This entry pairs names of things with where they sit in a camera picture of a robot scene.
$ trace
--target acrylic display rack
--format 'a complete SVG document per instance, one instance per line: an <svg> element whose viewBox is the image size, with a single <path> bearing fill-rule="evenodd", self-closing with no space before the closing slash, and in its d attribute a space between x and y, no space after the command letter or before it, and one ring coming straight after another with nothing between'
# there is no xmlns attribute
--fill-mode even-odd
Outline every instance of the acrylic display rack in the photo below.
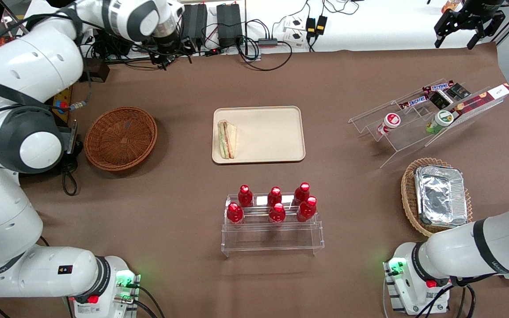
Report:
<svg viewBox="0 0 509 318"><path fill-rule="evenodd" d="M313 250L313 254L325 247L323 226L317 212L305 222L297 221L298 205L292 205L293 193L283 193L282 203L286 211L283 223L268 222L267 193L253 195L253 207L243 208L244 223L234 225L227 218L227 206L239 202L236 194L227 197L221 251L229 257L230 252L269 250Z"/></svg>
<svg viewBox="0 0 509 318"><path fill-rule="evenodd" d="M433 86L443 83L448 83L448 81L446 79L440 79L426 86ZM469 92L473 92L465 83L461 83L460 85L467 89ZM451 111L451 109L453 109L459 103L472 98L472 96L484 93L489 89L491 88L486 87L478 92L473 92L470 96L445 107L444 110ZM471 125L476 119L479 119L478 115L501 103L505 98L501 97L487 103L486 105L477 107L476 109L461 115L451 125L441 129L441 131L436 135L433 135L426 131L425 127L433 119L434 115L439 111L436 105L434 105L431 101L426 101L405 109L400 109L398 106L400 103L416 99L423 94L424 93L422 89L418 89L406 96L402 96L399 99L380 105L379 107L376 107L349 120L349 123L355 125L359 133L370 133L370 135L372 135L372 137L374 137L377 142L384 139L390 144L393 151L390 157L388 157L388 159L384 161L380 167L384 167L391 161L401 159L410 153L414 153L424 147L428 147L428 145L440 139L440 137L443 135L450 135L452 131L459 130L457 128L458 126L463 129L468 125ZM378 126L380 123L382 123L384 117L388 113L398 114L400 116L401 123L398 128L392 129L389 133L386 133L386 135L381 135L378 132Z"/></svg>

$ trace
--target bottle with red label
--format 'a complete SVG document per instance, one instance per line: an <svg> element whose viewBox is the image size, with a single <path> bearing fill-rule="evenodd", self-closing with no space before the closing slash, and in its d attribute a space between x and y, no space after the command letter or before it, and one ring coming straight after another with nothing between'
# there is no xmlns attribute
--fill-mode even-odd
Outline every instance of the bottle with red label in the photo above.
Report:
<svg viewBox="0 0 509 318"><path fill-rule="evenodd" d="M267 207L274 207L276 203L282 203L282 192L279 187L273 187L272 190L270 190L266 205Z"/></svg>
<svg viewBox="0 0 509 318"><path fill-rule="evenodd" d="M268 212L268 221L270 223L282 223L286 219L286 211L282 203L274 204L274 207L270 208Z"/></svg>
<svg viewBox="0 0 509 318"><path fill-rule="evenodd" d="M392 129L398 128L399 125L400 116L394 113L389 113L378 126L378 132L380 135L386 135L386 133L389 133Z"/></svg>
<svg viewBox="0 0 509 318"><path fill-rule="evenodd" d="M252 207L253 206L253 193L251 189L249 189L248 185L241 185L239 189L239 205L243 208Z"/></svg>
<svg viewBox="0 0 509 318"><path fill-rule="evenodd" d="M309 198L309 183L302 183L293 194L292 205L300 205Z"/></svg>
<svg viewBox="0 0 509 318"><path fill-rule="evenodd" d="M300 209L297 211L297 220L305 222L317 212L317 199L315 197L309 197L306 201L300 204Z"/></svg>
<svg viewBox="0 0 509 318"><path fill-rule="evenodd" d="M231 202L227 207L227 219L232 224L243 224L245 221L245 214L239 204Z"/></svg>

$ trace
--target wicker basket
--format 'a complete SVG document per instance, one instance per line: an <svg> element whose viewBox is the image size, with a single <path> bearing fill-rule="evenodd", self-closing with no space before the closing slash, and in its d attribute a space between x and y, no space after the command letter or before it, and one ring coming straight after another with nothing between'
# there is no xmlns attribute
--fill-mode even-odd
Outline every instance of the wicker basket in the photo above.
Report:
<svg viewBox="0 0 509 318"><path fill-rule="evenodd" d="M414 171L424 165L438 165L443 167L451 167L445 161L433 158L418 159L408 166L402 177L402 203L404 204L404 211L410 223L423 235L430 237L432 234L448 230L448 227L433 226L423 224L418 215L418 196L416 195L416 179L414 178ZM472 222L472 205L471 196L468 190L465 189L465 200L467 202L467 216L468 221Z"/></svg>
<svg viewBox="0 0 509 318"><path fill-rule="evenodd" d="M101 115L85 136L87 159L105 171L121 171L143 161L156 143L154 118L136 107L120 107Z"/></svg>

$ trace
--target beige tray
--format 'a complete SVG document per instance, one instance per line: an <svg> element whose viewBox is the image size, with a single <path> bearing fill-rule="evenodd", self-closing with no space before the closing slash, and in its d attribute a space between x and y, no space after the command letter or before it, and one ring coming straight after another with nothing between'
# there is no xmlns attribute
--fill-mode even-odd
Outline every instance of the beige tray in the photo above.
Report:
<svg viewBox="0 0 509 318"><path fill-rule="evenodd" d="M217 123L225 119L237 127L237 153L220 153ZM301 112L295 106L220 108L213 113L212 159L216 163L276 163L305 157Z"/></svg>

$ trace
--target small bottle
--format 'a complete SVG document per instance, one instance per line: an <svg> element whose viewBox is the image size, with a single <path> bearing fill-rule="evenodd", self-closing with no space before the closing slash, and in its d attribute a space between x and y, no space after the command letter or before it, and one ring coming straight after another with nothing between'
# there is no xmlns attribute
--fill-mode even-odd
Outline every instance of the small bottle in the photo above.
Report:
<svg viewBox="0 0 509 318"><path fill-rule="evenodd" d="M378 126L378 133L380 133L380 135L386 135L386 133L389 133L392 129L398 128L399 125L400 116L394 113L388 113L388 115L384 117L384 121Z"/></svg>
<svg viewBox="0 0 509 318"><path fill-rule="evenodd" d="M297 220L305 222L317 212L317 199L315 197L309 197L307 201L300 204L300 209L297 211Z"/></svg>
<svg viewBox="0 0 509 318"><path fill-rule="evenodd" d="M425 130L428 133L436 135L441 131L441 129L444 129L445 127L451 125L453 123L453 120L454 120L453 114L446 110L440 110L438 111L437 114L435 114L432 121L430 121L427 124Z"/></svg>
<svg viewBox="0 0 509 318"><path fill-rule="evenodd" d="M229 219L231 224L243 224L245 221L244 216L243 209L239 207L239 204L231 202L227 207L227 219Z"/></svg>
<svg viewBox="0 0 509 318"><path fill-rule="evenodd" d="M268 212L268 221L270 223L282 223L286 219L286 211L282 203L274 204L274 207L270 208Z"/></svg>
<svg viewBox="0 0 509 318"><path fill-rule="evenodd" d="M267 207L274 207L274 204L282 203L282 193L279 187L273 187L268 193L268 199L266 201Z"/></svg>
<svg viewBox="0 0 509 318"><path fill-rule="evenodd" d="M241 185L239 189L239 205L243 208L253 206L253 193L248 185Z"/></svg>
<svg viewBox="0 0 509 318"><path fill-rule="evenodd" d="M302 183L293 193L292 205L300 205L309 198L309 183Z"/></svg>

